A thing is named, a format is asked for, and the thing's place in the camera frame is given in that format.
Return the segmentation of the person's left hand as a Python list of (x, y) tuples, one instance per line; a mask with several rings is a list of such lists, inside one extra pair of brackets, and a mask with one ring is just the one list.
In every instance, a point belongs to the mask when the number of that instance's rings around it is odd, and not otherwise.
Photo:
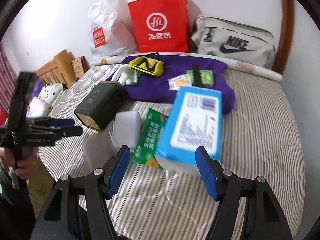
[(9, 166), (17, 164), (18, 168), (16, 168), (14, 173), (21, 179), (28, 180), (32, 177), (35, 170), (38, 152), (39, 148), (33, 147), (31, 148), (31, 155), (27, 159), (16, 162), (12, 151), (8, 148), (1, 147), (1, 167), (6, 173), (8, 173)]

